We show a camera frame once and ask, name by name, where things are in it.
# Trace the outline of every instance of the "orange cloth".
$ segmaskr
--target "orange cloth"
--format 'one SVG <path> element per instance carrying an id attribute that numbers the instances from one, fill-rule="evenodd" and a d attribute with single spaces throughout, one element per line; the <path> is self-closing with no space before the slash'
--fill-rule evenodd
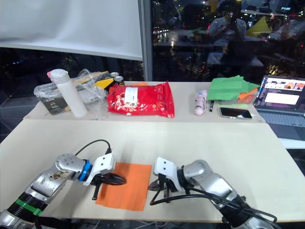
<path id="1" fill-rule="evenodd" d="M 109 208 L 143 211 L 146 202 L 151 165 L 117 162 L 113 173 L 127 180 L 124 185 L 103 185 L 96 204 Z"/>

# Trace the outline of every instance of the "green paper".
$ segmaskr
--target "green paper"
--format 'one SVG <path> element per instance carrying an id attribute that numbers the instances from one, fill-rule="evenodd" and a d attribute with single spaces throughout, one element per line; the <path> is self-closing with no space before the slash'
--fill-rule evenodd
<path id="1" fill-rule="evenodd" d="M 215 78 L 211 82 L 208 93 L 208 100 L 232 100 L 237 99 L 239 94 L 247 93 L 259 85 L 249 83 L 242 76 L 230 78 Z"/>

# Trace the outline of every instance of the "smartphone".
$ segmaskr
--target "smartphone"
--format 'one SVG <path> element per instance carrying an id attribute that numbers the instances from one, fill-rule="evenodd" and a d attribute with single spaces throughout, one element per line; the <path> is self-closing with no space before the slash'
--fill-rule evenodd
<path id="1" fill-rule="evenodd" d="M 224 118 L 251 119 L 251 114 L 248 110 L 235 108 L 220 108 L 220 115 Z"/>

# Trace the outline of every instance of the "laptop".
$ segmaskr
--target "laptop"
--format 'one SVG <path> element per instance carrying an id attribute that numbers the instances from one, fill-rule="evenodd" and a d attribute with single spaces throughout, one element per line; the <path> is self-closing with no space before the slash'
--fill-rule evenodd
<path id="1" fill-rule="evenodd" d="M 305 79 L 265 75 L 254 107 L 280 138 L 305 140 Z"/>

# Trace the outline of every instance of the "red snack bag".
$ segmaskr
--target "red snack bag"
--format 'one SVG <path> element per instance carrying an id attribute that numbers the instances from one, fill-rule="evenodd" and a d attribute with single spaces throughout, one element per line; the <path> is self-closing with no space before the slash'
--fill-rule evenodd
<path id="1" fill-rule="evenodd" d="M 160 115 L 174 118 L 172 91 L 168 84 L 118 86 L 109 89 L 108 111 L 126 115 Z"/>

